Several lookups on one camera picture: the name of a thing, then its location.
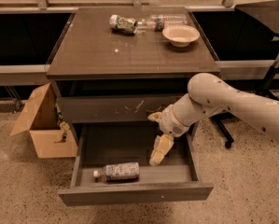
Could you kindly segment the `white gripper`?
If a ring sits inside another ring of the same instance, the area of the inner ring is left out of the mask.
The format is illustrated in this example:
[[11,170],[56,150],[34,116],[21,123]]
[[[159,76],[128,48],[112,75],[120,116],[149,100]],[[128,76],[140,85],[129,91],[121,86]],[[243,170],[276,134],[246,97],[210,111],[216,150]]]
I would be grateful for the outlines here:
[[189,126],[183,125],[174,115],[173,106],[167,106],[162,112],[154,112],[147,117],[148,120],[159,123],[163,135],[158,135],[154,142],[154,148],[150,155],[149,164],[159,165],[165,155],[174,144],[174,137],[180,137],[186,133]]

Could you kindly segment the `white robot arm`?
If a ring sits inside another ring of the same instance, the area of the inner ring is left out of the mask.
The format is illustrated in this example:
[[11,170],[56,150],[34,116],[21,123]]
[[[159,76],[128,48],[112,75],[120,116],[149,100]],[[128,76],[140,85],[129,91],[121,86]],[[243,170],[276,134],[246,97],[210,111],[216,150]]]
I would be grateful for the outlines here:
[[148,116],[159,123],[162,131],[155,139],[149,164],[159,165],[176,137],[195,122],[221,111],[231,113],[279,143],[279,101],[236,90],[219,77],[200,73],[189,80],[188,92],[178,101]]

